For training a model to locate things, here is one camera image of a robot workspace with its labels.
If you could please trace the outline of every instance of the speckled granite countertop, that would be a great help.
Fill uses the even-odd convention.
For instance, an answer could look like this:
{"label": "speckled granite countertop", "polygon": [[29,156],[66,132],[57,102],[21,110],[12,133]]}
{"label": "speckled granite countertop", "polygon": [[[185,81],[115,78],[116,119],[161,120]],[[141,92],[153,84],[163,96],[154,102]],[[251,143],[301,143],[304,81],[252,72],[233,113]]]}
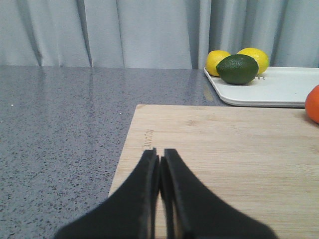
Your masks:
{"label": "speckled granite countertop", "polygon": [[137,104],[225,106],[202,70],[0,67],[0,238],[104,201]]}

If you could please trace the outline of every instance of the white plastic tray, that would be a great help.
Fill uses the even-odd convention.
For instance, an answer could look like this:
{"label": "white plastic tray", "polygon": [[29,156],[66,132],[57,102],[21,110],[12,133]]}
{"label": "white plastic tray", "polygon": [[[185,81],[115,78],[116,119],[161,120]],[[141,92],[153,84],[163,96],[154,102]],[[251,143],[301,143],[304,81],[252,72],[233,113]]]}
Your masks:
{"label": "white plastic tray", "polygon": [[304,108],[309,92],[319,85],[319,68],[268,67],[247,85],[230,85],[204,72],[222,101],[234,106]]}

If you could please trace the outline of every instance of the gray curtain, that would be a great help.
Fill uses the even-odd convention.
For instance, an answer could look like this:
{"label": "gray curtain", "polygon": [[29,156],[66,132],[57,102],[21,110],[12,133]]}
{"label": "gray curtain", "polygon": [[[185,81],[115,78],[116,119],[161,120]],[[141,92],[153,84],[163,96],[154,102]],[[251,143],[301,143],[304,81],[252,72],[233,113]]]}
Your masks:
{"label": "gray curtain", "polygon": [[319,0],[1,0],[0,65],[202,69],[209,51],[319,66]]}

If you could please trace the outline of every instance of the lemon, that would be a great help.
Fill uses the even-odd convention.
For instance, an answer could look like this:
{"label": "lemon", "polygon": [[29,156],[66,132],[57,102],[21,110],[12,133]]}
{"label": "lemon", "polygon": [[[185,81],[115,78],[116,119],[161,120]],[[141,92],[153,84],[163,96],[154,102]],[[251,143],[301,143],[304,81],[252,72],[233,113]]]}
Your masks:
{"label": "lemon", "polygon": [[269,66],[268,55],[260,49],[248,47],[240,50],[237,54],[243,54],[254,58],[259,66],[258,74],[265,72]]}
{"label": "lemon", "polygon": [[223,81],[235,85],[251,82],[258,72],[258,65],[254,58],[242,54],[224,58],[216,68]]}
{"label": "lemon", "polygon": [[206,70],[212,76],[219,76],[216,66],[225,57],[230,56],[230,53],[222,50],[211,51],[206,60]]}

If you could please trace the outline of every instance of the bamboo cutting board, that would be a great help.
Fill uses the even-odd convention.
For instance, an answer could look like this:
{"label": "bamboo cutting board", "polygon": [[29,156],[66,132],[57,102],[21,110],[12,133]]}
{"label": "bamboo cutting board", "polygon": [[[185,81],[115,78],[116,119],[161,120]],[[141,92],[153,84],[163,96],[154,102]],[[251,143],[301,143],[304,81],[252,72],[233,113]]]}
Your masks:
{"label": "bamboo cutting board", "polygon": [[[153,147],[175,148],[211,191],[279,238],[319,238],[319,124],[304,109],[138,105],[110,194]],[[165,238],[161,200],[157,212]]]}

